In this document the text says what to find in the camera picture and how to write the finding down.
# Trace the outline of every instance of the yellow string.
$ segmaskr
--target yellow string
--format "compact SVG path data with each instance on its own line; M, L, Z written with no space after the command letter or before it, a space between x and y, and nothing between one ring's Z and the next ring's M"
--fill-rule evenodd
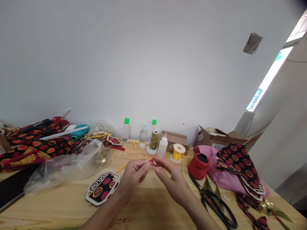
M174 150L174 152L173 152L173 159L174 160L176 160L175 158L178 158L178 160L180 159L180 157L181 157L181 155L183 155L184 157L185 157L185 155L184 155L184 153L181 151L181 149L179 149L180 151L181 151L181 153L179 153L179 152L177 152L177 150L175 150L175 149L173 149ZM183 174L183 177L185 178L185 167L183 167L182 168L182 174ZM187 180L186 180L186 178L185 178L185 181L189 184L189 185L191 185L192 187L194 187L194 188L196 188L194 185L192 185L192 184L190 184Z
M103 137L103 136L105 136L105 135L112 135L112 133L107 133L107 134L103 134L103 135L100 135L100 136L88 137L87 139Z
M116 173L118 173L120 170L122 170L126 166L127 166L127 164L125 164L123 167L121 167L119 170L117 170Z

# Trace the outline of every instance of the plastic bag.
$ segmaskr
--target plastic bag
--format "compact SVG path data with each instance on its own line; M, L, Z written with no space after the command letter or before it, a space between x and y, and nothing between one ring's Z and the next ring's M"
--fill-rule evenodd
M93 122L93 125L91 125L91 129L85 135L85 139L95 136L103 142L106 140L107 136L114 135L115 130L110 123L102 119L92 120L92 122Z
M94 139L79 155L61 155L46 160L32 174L24 192L51 188L61 182L84 179L98 173L113 159L112 149L101 146L101 141Z

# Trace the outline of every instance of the right hand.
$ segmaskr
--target right hand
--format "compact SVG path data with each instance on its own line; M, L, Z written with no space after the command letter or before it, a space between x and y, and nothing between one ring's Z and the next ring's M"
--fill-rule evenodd
M176 203L185 208L189 203L189 199L194 197L194 194L186 182L183 173L177 166L163 158L155 158L153 164L156 166L154 169L155 173L165 185L170 196L174 201L176 201ZM163 170L158 168L160 166L170 173L171 178L169 178Z

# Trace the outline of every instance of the white paper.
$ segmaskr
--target white paper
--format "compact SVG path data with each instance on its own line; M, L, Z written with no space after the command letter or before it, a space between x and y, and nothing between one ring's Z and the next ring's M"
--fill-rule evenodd
M218 150L222 150L223 148L227 147L227 145L212 144L212 147L217 148Z

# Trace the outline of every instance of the red thread spool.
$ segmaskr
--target red thread spool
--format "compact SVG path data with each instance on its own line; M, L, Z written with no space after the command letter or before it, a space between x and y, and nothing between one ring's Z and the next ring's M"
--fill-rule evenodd
M202 153L195 154L188 166L189 173L196 179L202 180L210 168L210 161Z

